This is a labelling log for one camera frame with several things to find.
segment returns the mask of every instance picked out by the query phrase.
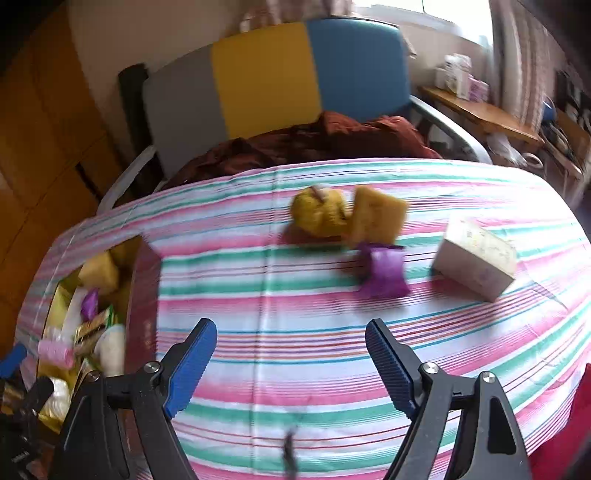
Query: brown fabric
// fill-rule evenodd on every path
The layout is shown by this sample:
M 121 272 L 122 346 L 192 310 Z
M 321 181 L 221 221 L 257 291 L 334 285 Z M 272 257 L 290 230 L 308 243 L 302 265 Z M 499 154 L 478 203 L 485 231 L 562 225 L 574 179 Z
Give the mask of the brown fabric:
M 311 124 L 223 142 L 192 159 L 163 190 L 253 168 L 369 157 L 441 158 L 401 116 L 361 124 L 341 113 L 323 112 Z

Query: yellow sponge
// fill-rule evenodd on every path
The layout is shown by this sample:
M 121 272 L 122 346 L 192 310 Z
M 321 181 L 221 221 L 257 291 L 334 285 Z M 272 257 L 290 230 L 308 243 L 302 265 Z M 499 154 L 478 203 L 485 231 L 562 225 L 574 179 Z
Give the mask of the yellow sponge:
M 88 289 L 98 288 L 101 295 L 108 295 L 119 288 L 119 270 L 108 251 L 87 260 L 78 273 L 78 279 Z
M 393 244 L 406 219 L 408 203 L 369 187 L 355 189 L 355 204 L 349 219 L 347 245 L 361 242 Z

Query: pink item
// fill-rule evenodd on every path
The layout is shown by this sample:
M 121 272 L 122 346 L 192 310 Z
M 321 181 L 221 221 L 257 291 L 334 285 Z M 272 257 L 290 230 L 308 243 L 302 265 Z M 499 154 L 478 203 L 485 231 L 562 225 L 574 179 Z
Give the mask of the pink item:
M 470 94 L 469 100 L 471 102 L 487 102 L 488 101 L 488 84 L 470 77 Z
M 70 369 L 74 366 L 74 350 L 65 342 L 41 340 L 37 346 L 39 359 L 59 368 Z

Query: white box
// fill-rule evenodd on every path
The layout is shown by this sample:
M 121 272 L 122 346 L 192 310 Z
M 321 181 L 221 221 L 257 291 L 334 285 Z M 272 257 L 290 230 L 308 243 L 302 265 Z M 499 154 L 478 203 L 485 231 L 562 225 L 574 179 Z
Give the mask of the white box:
M 474 221 L 452 214 L 433 268 L 494 301 L 515 280 L 517 251 Z

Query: striped tablecloth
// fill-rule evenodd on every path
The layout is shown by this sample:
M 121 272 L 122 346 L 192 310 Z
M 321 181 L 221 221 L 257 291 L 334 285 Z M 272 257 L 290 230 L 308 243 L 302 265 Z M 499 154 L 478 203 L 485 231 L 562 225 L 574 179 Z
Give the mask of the striped tablecloth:
M 300 189 L 327 183 L 352 200 L 368 184 L 410 203 L 404 299 L 361 300 L 359 264 L 338 243 L 290 226 Z M 450 212 L 461 211 L 518 250 L 515 282 L 482 303 L 430 264 Z M 81 260 L 141 233 L 164 258 L 158 354 L 200 317 L 219 340 L 174 427 L 201 479 L 282 476 L 281 444 L 296 427 L 302 477 L 382 478 L 408 426 L 363 341 L 381 317 L 424 361 L 447 372 L 492 370 L 528 449 L 565 423 L 589 357 L 590 245 L 558 194 L 513 168 L 468 162 L 343 160 L 251 171 L 167 190 L 88 219 L 49 250 L 20 312 L 17 339 L 41 335 L 57 281 Z M 30 381 L 35 359 L 22 368 Z M 434 466 L 442 478 L 458 415 Z

